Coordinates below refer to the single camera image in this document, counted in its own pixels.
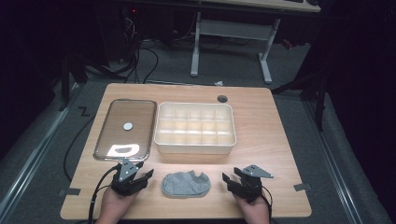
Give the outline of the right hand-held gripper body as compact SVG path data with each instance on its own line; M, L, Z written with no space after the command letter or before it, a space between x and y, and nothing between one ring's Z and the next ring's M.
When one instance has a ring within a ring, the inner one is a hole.
M240 178L240 190L234 192L234 194L251 203L262 196L262 179L273 178L274 176L255 164L240 170L249 177L246 179Z

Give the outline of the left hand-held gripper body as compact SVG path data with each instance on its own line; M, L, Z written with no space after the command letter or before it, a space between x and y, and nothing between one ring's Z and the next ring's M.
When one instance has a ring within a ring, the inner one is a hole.
M135 175L139 171L135 165L136 163L129 160L123 160L117 167L111 188L121 196L130 196L146 187L145 184L139 184L135 179Z

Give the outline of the grey sock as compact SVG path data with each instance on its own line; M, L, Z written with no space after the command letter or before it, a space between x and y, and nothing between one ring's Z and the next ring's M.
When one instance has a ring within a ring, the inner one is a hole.
M210 188L209 177L194 171L177 172L168 174L161 185L162 192L170 197L176 198L199 198L205 196Z

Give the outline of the white compartment storage box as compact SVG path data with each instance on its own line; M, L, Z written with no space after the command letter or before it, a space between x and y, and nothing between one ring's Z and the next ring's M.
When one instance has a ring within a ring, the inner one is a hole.
M236 145L233 109L227 104L161 103L154 142L161 153L230 154Z

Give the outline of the person's left hand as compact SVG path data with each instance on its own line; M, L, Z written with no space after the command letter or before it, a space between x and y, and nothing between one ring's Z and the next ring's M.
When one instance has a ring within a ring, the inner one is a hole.
M113 189L107 189L104 192L100 215L95 224L118 224L128 212L137 195L138 193L121 196Z

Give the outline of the person's right hand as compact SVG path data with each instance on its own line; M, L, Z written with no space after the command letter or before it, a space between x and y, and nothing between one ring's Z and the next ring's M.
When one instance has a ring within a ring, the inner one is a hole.
M247 224L270 224L269 207L262 197L251 203L235 194L233 197L242 210Z

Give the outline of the clear plastic box lid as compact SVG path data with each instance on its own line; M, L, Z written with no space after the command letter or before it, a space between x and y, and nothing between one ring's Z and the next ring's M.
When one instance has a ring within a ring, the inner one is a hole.
M97 160L145 161L150 154L157 103L150 100L114 100L95 145Z

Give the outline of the black stand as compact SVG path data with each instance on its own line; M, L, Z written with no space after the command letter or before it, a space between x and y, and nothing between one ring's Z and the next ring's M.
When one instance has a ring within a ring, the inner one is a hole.
M59 108L60 111L64 111L71 102L70 77L73 77L77 84L85 84L87 82L88 76L85 73L86 65L93 67L105 76L122 79L122 77L117 73L104 68L101 64L96 63L81 54L66 52L62 60L61 94L63 101Z
M314 122L322 132L324 101L329 75L329 65L327 63L304 61L293 81L271 90L271 93L280 94L287 90L301 90L300 98L302 101L316 102Z

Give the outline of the metal floor rail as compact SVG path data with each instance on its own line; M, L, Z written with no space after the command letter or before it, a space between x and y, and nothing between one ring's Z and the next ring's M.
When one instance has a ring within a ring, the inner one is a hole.
M328 169L328 172L332 178L333 185L337 192L338 198L343 205L346 212L346 216L350 224L363 224L361 215L357 209L357 206L352 198L349 187L340 172L339 166L332 154L330 145L323 131L321 131L315 121L315 112L313 106L308 102L302 102L305 112L309 117L310 123L315 131L318 138L320 149Z
M23 132L10 153L0 162L0 223L24 215L58 216L73 167L67 162L78 144L80 128L77 101L84 90L74 84L71 102L64 111L60 97Z

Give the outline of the white metal desk frame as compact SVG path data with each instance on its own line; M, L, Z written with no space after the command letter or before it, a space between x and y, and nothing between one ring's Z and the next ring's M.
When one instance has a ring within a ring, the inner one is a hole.
M202 19L201 13L198 12L195 22L194 48L191 56L191 76L197 77L199 74L200 37L202 35L213 35L265 41L266 47L263 52L258 54L258 59L264 82L271 84L273 80L268 67L267 57L275 40L279 24L280 19L275 19L272 25Z

